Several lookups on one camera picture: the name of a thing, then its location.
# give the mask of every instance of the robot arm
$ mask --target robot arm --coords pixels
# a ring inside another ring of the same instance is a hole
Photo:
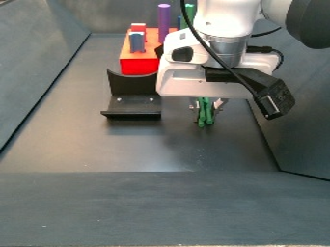
[[[245,53],[245,42],[255,21],[267,18],[307,47],[330,47],[328,9],[328,0],[197,0],[195,28],[164,40],[159,94],[253,97],[267,119],[285,114],[293,98],[283,82],[271,77],[277,57]]]

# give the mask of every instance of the red block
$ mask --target red block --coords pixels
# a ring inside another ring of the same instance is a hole
[[[145,52],[133,52],[129,53],[129,44],[128,44],[128,33],[124,40],[121,53],[120,53],[120,67],[121,74],[125,75],[141,75],[148,73],[155,73],[159,70],[160,60],[155,53],[155,49],[161,45],[159,43],[159,29],[147,28],[147,42],[144,45]]]

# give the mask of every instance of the gray table surface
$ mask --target gray table surface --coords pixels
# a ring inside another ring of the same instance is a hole
[[[328,182],[276,170],[243,100],[199,129],[108,122],[122,35],[92,36],[0,154],[0,246],[330,244]]]
[[[164,97],[159,122],[108,122],[105,70],[118,71],[122,35],[93,35],[0,155],[0,172],[275,171],[244,100],[200,129],[189,100]]]

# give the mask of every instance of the black holder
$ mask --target black holder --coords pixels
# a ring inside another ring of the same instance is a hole
[[[108,110],[100,114],[113,120],[159,120],[161,97],[156,92],[157,74],[120,75],[106,70],[110,89]]]

